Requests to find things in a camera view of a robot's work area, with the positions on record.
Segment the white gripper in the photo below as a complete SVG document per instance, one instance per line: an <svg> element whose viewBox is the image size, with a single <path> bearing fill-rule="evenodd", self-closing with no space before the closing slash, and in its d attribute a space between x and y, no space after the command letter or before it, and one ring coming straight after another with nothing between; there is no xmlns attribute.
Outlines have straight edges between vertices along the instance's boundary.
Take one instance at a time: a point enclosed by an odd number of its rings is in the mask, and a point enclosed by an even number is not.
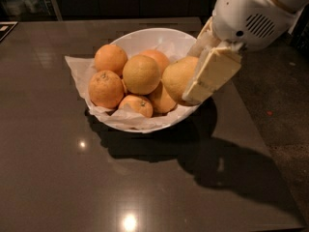
<svg viewBox="0 0 309 232"><path fill-rule="evenodd" d="M211 51L197 66L182 99L190 104L204 102L240 70L241 56L229 46L216 47L220 40L248 51L261 50L285 33L294 19L273 0L217 0L187 55L199 57L204 49Z"/></svg>

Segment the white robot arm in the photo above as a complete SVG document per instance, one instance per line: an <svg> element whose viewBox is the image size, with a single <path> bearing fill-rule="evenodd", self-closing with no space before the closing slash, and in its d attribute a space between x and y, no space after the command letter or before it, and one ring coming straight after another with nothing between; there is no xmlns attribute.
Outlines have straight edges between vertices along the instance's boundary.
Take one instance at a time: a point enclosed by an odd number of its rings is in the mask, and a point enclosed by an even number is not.
<svg viewBox="0 0 309 232"><path fill-rule="evenodd" d="M216 0L211 17L188 54L199 58L183 99L198 104L241 67L243 51L268 47L295 23L309 0Z"/></svg>

